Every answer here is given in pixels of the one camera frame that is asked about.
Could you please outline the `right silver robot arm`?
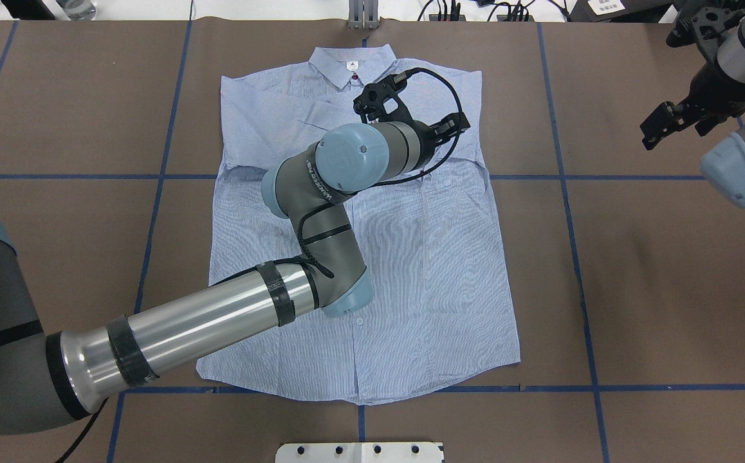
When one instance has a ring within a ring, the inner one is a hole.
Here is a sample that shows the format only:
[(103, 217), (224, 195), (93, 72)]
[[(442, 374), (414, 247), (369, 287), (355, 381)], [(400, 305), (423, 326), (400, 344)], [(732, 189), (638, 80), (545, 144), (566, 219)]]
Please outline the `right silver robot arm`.
[[(683, 100), (660, 103), (640, 124), (648, 150), (676, 132), (694, 127), (705, 136), (745, 114), (745, 1), (684, 1), (666, 42), (695, 45), (705, 62)], [(745, 208), (745, 123), (710, 149), (699, 169), (729, 202)]]

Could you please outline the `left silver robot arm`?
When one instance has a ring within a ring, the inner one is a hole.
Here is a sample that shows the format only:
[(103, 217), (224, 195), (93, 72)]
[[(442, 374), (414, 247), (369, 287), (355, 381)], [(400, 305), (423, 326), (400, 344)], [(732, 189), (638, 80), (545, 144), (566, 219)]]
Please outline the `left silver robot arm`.
[(418, 172), (438, 137), (419, 122), (350, 123), (264, 174), (267, 207), (300, 253), (176, 293), (87, 331), (46, 333), (0, 222), (0, 435), (38, 433), (97, 414), (106, 399), (320, 309), (369, 304), (373, 288), (344, 203)]

